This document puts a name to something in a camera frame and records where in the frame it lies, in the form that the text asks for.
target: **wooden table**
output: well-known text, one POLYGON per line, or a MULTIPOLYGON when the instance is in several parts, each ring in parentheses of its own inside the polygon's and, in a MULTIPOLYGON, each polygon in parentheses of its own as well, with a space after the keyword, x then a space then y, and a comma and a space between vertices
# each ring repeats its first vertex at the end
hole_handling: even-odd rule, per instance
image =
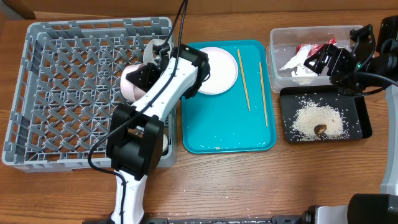
MULTIPOLYGON (((398 11, 278 12, 187 16, 183 43, 256 39, 269 45, 277 27, 366 25, 398 11)), ((0 139, 6 134, 26 30, 8 21, 0 41, 0 139)), ((387 159, 384 94, 366 98, 373 136, 360 141, 287 144, 279 96, 272 94, 278 140, 267 152, 194 155, 182 144, 178 162, 150 176, 144 209, 151 217, 231 218, 301 214, 309 205, 347 204, 355 193, 378 193, 387 159)), ((113 211, 116 183, 94 170, 26 174, 0 164, 0 223, 81 223, 113 211)))

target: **clear plastic container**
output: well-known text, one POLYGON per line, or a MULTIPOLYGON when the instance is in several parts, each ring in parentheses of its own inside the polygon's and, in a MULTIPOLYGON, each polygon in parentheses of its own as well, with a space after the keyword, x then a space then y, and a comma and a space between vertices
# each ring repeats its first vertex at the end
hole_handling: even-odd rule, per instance
POLYGON ((337 47, 351 51, 349 31, 362 26, 323 26, 323 27, 292 27, 278 28, 271 31, 270 45, 267 47, 267 67, 274 93, 279 93, 285 87, 331 85, 326 69, 318 77, 292 77, 294 69, 282 68, 294 55, 300 44, 325 44, 330 39, 336 39, 337 47))

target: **gold stick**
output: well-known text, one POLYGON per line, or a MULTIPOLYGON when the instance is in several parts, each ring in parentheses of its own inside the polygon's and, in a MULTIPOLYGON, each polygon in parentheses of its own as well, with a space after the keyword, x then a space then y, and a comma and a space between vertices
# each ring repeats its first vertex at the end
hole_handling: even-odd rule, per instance
POLYGON ((261 88, 262 88, 262 102, 264 103, 264 113, 266 114, 266 125, 268 127, 268 115, 267 115, 267 104, 266 104, 266 94, 264 93, 264 82, 262 79, 262 67, 260 62, 260 77, 261 77, 261 88))
POLYGON ((242 65, 242 59, 241 59, 241 52, 239 51, 239 49, 238 49, 238 57, 239 57, 239 64, 241 65, 244 93, 246 94, 246 101, 248 102, 248 108, 249 108, 249 111, 250 111, 250 102, 249 102, 248 89, 246 88, 246 80, 244 79, 243 65, 242 65))

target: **teal tray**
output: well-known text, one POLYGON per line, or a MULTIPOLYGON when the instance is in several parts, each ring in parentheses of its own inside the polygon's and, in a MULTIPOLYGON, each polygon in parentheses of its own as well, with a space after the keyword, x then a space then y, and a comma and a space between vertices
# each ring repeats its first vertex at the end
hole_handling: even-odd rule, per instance
POLYGON ((239 74, 232 88, 222 94, 197 93, 193 98, 182 99, 182 137, 188 151, 195 154, 248 152, 265 151, 274 146, 277 136, 264 46, 256 40, 201 42, 189 46, 196 49, 219 47, 228 51, 238 63, 239 74), (244 93, 238 49, 251 111, 244 93), (262 103, 259 62, 264 79, 268 127, 262 103))

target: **gray dish rack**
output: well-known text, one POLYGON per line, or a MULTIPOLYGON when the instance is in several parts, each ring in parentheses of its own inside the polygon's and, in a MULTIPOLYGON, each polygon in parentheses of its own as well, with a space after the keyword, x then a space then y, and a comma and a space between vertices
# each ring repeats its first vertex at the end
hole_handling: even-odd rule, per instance
MULTIPOLYGON (((109 131, 124 67, 142 63, 146 44, 165 39, 166 17, 36 22, 22 53, 2 161, 25 172, 88 168, 90 145, 109 131)), ((175 108, 165 122, 168 153, 158 167, 177 161, 175 108)), ((93 162, 110 167, 104 142, 93 162)))

